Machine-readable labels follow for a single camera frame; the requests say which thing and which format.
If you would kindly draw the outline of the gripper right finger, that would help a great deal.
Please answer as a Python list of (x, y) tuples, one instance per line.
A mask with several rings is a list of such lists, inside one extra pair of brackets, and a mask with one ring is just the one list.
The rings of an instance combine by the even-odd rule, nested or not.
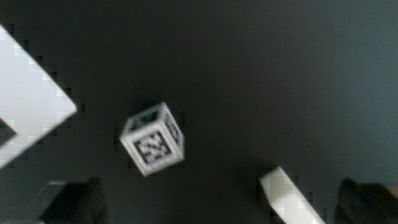
[(398, 224), (398, 197), (381, 184), (341, 181), (333, 224)]

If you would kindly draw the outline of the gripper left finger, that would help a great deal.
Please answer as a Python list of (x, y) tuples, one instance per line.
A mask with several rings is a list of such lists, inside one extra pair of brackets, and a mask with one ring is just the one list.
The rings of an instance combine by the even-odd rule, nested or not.
[(108, 224), (101, 180), (49, 181), (14, 224)]

